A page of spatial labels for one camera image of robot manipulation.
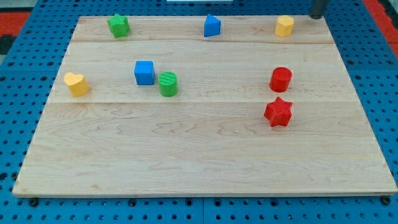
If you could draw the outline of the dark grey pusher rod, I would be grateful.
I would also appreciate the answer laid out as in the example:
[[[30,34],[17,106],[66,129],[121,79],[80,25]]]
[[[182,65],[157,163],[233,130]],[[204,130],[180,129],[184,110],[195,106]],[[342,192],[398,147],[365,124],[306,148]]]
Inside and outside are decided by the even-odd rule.
[[[313,0],[309,16],[312,19],[321,19],[327,7],[327,0]]]

